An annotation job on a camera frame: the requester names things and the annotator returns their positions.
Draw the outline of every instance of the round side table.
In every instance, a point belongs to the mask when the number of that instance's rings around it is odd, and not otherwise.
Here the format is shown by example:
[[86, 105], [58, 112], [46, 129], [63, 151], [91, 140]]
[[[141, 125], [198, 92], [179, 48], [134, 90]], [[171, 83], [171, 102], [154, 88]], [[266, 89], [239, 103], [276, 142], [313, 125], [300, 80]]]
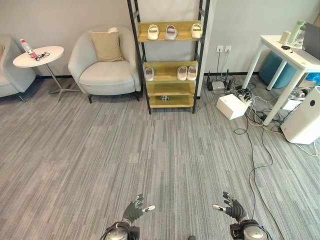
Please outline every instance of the round side table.
[[49, 92], [49, 94], [57, 94], [57, 93], [59, 93], [58, 102], [61, 99], [62, 93], [65, 93], [65, 92], [79, 92], [79, 90], [63, 88], [61, 86], [61, 84], [58, 82], [56, 76], [54, 75], [54, 73], [52, 72], [50, 67], [48, 66], [48, 63], [51, 63], [52, 61], [57, 60], [58, 58], [60, 58], [62, 56], [62, 54], [64, 53], [64, 48], [63, 47], [61, 47], [61, 46], [44, 46], [44, 47], [40, 47], [40, 48], [34, 49], [34, 52], [35, 52], [35, 54], [37, 56], [40, 55], [40, 54], [43, 54], [43, 53], [49, 53], [50, 55], [49, 56], [44, 56], [39, 61], [37, 61], [36, 59], [31, 58], [29, 56], [29, 54], [25, 52], [25, 53], [17, 56], [13, 60], [13, 65], [15, 65], [18, 68], [32, 68], [32, 67], [45, 65], [46, 68], [48, 69], [48, 71], [50, 72], [53, 80], [56, 82], [56, 84], [59, 87], [58, 90]]

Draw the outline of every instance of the blue stool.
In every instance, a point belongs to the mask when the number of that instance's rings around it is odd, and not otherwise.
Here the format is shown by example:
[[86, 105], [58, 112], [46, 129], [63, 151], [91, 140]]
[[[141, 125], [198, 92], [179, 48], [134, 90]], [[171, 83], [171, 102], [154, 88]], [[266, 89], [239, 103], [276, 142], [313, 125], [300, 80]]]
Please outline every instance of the blue stool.
[[[259, 77], [265, 84], [269, 85], [281, 62], [282, 58], [273, 52], [270, 52], [269, 55], [266, 56], [259, 71]], [[295, 73], [296, 69], [287, 63], [272, 88], [280, 89], [287, 86]]]

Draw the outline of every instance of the laptop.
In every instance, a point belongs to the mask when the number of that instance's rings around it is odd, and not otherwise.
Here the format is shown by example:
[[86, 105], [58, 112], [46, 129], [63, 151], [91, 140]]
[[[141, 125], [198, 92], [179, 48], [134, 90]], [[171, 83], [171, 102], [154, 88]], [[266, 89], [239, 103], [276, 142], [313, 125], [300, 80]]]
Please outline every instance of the laptop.
[[302, 50], [320, 60], [320, 27], [308, 22], [305, 24]]

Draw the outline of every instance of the wall socket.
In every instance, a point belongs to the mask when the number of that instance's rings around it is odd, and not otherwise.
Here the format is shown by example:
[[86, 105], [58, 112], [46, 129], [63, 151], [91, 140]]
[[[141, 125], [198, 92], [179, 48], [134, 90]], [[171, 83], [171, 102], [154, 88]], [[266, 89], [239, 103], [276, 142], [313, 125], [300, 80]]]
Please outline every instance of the wall socket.
[[224, 52], [225, 53], [230, 53], [231, 52], [231, 46], [225, 46]]
[[224, 46], [222, 46], [222, 45], [218, 45], [217, 47], [216, 47], [216, 52], [217, 53], [222, 53], [223, 52], [223, 50], [224, 50]]

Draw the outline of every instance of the white box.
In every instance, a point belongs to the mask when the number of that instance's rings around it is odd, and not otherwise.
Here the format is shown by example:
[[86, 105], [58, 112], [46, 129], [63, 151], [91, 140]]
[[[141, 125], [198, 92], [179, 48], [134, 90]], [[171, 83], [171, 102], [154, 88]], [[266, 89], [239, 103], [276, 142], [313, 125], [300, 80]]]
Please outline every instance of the white box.
[[233, 94], [219, 97], [216, 107], [229, 119], [241, 117], [248, 106]]
[[282, 105], [282, 109], [283, 110], [288, 110], [288, 111], [292, 111], [294, 110], [299, 104], [301, 104], [302, 101], [298, 101], [298, 100], [291, 100], [288, 99], [283, 105]]
[[311, 144], [320, 137], [320, 86], [316, 86], [280, 126], [294, 144]]

